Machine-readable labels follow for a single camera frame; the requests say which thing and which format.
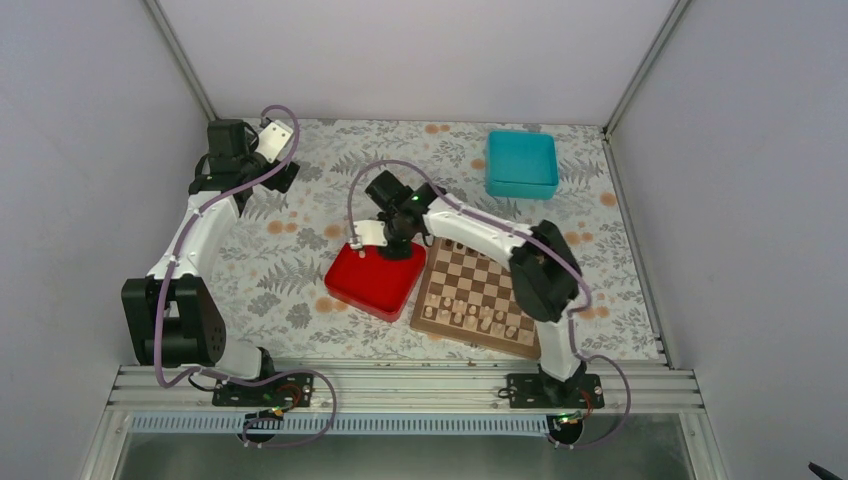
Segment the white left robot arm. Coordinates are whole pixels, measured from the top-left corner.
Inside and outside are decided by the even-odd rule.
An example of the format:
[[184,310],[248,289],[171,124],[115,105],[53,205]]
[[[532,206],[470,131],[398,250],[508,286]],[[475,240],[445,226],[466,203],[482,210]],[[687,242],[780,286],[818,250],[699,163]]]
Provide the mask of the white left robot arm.
[[292,161],[299,134],[298,124],[269,118],[259,128],[238,119],[208,124],[208,151],[195,166],[178,230],[148,273],[121,289],[136,360],[153,368],[162,387],[203,375],[236,400],[263,405],[276,396],[268,351],[229,339],[205,279],[254,188],[288,191],[299,171]]

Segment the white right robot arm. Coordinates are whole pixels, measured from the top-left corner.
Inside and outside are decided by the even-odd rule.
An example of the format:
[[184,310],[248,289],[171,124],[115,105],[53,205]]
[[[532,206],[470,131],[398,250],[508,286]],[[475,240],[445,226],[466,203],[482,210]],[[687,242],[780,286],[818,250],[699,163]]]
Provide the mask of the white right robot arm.
[[565,407],[591,392],[588,358],[574,339],[575,300],[591,291],[556,225],[508,222],[469,206],[427,179],[418,189],[383,171],[366,188],[378,207],[374,220],[351,220],[349,245],[374,246],[391,260],[410,257],[415,236],[452,240],[485,255],[511,277],[521,311],[536,324],[540,342],[539,391],[543,400]]

